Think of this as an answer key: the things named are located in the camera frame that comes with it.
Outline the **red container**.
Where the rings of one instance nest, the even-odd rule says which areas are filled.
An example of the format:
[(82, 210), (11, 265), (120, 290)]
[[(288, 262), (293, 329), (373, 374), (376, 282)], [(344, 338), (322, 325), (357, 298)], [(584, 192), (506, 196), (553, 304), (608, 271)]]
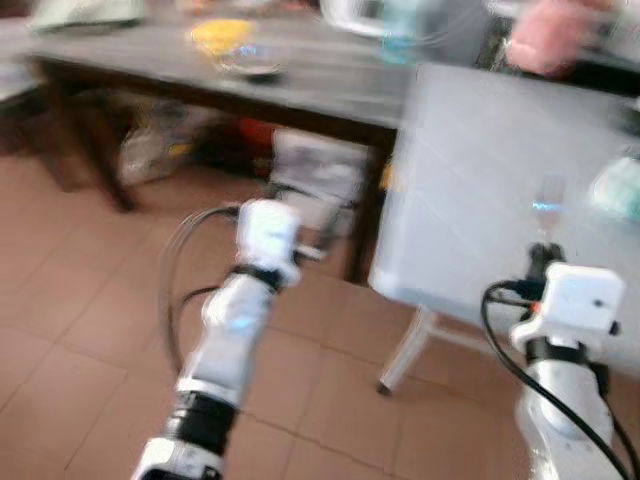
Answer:
[(273, 151), (276, 124), (241, 116), (241, 118), (234, 120), (233, 127), (236, 128), (244, 145), (256, 155), (269, 156)]

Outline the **teal cup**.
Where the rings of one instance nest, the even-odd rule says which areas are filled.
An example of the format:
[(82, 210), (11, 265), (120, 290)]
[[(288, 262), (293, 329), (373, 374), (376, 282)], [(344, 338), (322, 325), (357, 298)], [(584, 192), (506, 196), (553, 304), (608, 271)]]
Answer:
[(639, 223), (640, 161), (622, 156), (595, 178), (589, 189), (589, 204), (611, 218)]

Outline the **white folding table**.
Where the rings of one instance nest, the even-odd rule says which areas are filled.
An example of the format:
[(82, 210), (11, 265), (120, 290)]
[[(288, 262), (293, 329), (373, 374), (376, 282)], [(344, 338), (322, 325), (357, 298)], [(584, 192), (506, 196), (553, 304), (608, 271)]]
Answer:
[(607, 268), (627, 285), (621, 333), (604, 343), (613, 369), (640, 367), (640, 225), (589, 204), (595, 178), (637, 140), (618, 128), (625, 96), (489, 70), (426, 64), (399, 124), (369, 284), (416, 310), (381, 374), (398, 387), (430, 339), (456, 339), (443, 317), (479, 323), (486, 285), (525, 274), (541, 233), (541, 180), (567, 180), (553, 241), (573, 264)]

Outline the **grey wooden table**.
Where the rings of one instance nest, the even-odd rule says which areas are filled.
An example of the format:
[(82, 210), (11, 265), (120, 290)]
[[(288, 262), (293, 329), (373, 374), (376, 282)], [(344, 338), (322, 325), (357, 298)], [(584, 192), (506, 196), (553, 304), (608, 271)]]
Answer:
[(109, 119), (83, 104), (84, 91), (124, 90), (248, 116), (334, 140), (364, 145), (370, 164), (357, 197), (344, 278), (365, 285), (385, 201), (383, 178), (415, 70), (380, 58), (371, 38), (339, 31), (316, 17), (257, 20), (253, 40), (283, 52), (282, 78), (256, 84), (221, 72), (193, 41), (192, 19), (154, 19), (140, 26), (41, 35), (28, 51), (52, 114), (72, 138), (106, 202), (132, 212), (136, 201), (116, 174), (113, 151), (97, 145), (96, 125)]

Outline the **crumpled plastic bag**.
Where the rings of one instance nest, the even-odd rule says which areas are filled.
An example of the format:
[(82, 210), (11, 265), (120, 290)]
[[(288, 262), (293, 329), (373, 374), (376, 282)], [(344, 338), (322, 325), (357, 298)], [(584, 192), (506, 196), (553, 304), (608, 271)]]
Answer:
[(129, 101), (134, 124), (120, 143), (116, 174), (124, 186), (140, 186), (175, 173), (205, 132), (227, 116), (170, 99), (133, 95)]

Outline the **stainless steel bowl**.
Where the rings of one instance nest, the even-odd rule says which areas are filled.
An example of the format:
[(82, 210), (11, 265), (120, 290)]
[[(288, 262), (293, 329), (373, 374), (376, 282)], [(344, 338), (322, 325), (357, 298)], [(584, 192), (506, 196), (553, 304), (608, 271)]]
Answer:
[(251, 83), (270, 83), (282, 77), (285, 67), (282, 50), (261, 44), (234, 46), (215, 56), (216, 65), (224, 72)]

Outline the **yellow plastic bowl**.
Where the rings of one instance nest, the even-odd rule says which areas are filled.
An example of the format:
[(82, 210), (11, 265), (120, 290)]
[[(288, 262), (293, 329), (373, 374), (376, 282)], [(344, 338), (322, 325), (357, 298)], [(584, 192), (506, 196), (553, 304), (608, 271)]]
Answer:
[(256, 24), (252, 20), (211, 19), (189, 29), (189, 38), (201, 54), (218, 58), (246, 44), (255, 29)]

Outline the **white kitchen food processor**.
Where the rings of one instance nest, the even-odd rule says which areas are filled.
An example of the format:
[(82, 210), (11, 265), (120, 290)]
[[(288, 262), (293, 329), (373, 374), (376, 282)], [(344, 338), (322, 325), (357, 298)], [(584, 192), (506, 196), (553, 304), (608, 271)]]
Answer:
[(370, 38), (385, 35), (385, 0), (317, 0), (321, 17), (329, 26)]

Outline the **pink rounded object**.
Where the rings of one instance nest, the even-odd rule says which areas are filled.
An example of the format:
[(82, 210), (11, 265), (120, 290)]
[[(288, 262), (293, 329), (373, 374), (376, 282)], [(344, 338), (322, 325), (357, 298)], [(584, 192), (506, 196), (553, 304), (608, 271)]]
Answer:
[(556, 77), (570, 69), (588, 42), (594, 8), (586, 0), (532, 0), (508, 36), (509, 67)]

